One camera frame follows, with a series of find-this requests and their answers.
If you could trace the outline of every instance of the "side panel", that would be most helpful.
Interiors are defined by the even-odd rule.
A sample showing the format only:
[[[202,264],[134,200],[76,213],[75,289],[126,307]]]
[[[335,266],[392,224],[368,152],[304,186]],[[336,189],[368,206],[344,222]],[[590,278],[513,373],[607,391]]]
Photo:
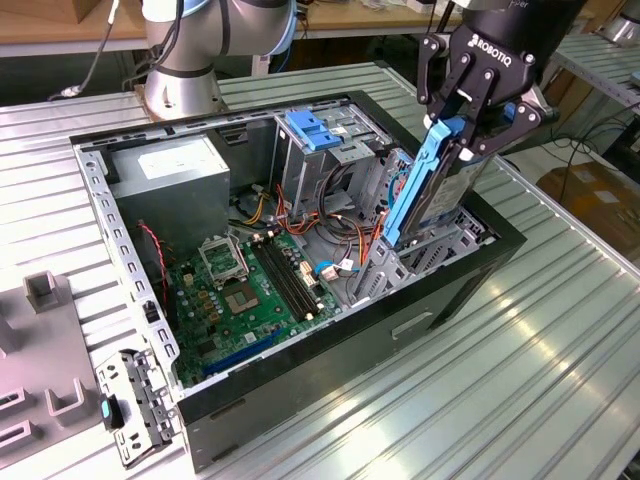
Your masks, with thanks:
[[[181,401],[196,471],[373,368],[462,308],[524,241],[475,193],[465,206],[502,231],[501,238]]]
[[[501,258],[489,268],[474,270],[387,317],[379,315],[381,321],[375,325],[188,425],[196,472],[421,338],[432,324],[444,323],[449,318],[447,312],[463,304],[451,304],[462,300],[458,294],[465,293],[466,300],[470,292],[465,287],[480,285],[490,270],[503,262]],[[260,363],[248,368],[260,369]]]

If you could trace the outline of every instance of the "motherboard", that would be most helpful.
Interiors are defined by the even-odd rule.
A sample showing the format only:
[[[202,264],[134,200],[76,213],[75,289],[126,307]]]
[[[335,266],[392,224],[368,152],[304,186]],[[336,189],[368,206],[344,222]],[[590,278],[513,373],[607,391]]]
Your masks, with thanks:
[[[291,236],[271,235],[207,241],[197,255],[169,267],[176,369],[185,387],[341,312]]]

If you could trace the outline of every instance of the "wooden shelf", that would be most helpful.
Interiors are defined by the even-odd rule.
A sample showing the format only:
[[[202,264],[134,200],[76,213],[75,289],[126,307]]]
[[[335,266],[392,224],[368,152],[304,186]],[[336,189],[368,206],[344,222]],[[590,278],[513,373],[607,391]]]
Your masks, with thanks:
[[[54,22],[0,11],[0,45],[30,43],[61,43],[98,41],[104,34],[111,0],[102,0],[85,19],[77,25]],[[398,27],[425,27],[430,14],[420,14],[402,6],[390,6],[384,10],[372,10],[359,0],[348,3],[315,2],[309,7],[309,30],[358,30]],[[590,18],[582,11],[580,18]],[[433,17],[437,25],[440,17]],[[452,15],[450,25],[460,23],[460,15]],[[303,27],[298,23],[298,30]],[[112,39],[144,39],[145,20],[140,0],[121,0]]]
[[[102,0],[76,25],[0,11],[0,44],[100,40],[104,35],[110,9],[111,0]],[[144,17],[138,0],[121,0],[110,38],[145,38]]]

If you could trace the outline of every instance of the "workbench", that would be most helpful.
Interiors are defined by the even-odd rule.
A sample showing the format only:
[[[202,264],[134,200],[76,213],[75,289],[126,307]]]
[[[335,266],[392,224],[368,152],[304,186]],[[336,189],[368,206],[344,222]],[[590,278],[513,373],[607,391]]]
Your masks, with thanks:
[[[221,82],[232,108],[353,89],[424,135],[374,64]],[[67,137],[148,122],[132,93],[0,109],[0,288],[68,276],[94,365],[140,338]],[[640,273],[495,158],[476,191],[526,237],[441,328],[199,478],[610,478],[640,448]],[[102,425],[3,478],[194,478],[181,440],[130,471]]]
[[[629,77],[640,71],[640,45],[622,48],[596,34],[568,35],[553,61],[606,97],[640,113],[640,88]]]

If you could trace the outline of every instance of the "red cable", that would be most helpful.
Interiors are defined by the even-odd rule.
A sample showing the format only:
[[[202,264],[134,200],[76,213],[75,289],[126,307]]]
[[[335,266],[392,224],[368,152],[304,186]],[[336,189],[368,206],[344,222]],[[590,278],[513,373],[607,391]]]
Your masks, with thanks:
[[[147,227],[145,224],[141,223],[139,226],[149,234],[149,236],[153,240],[153,243],[156,246],[158,257],[160,257],[160,266],[162,267],[162,290],[163,290],[162,294],[163,294],[164,308],[166,310],[167,291],[169,290],[169,285],[167,284],[167,267],[164,264],[164,255],[162,254],[162,249],[160,248],[160,240],[158,240],[158,237],[156,237],[155,233],[153,233],[153,231],[149,227]]]

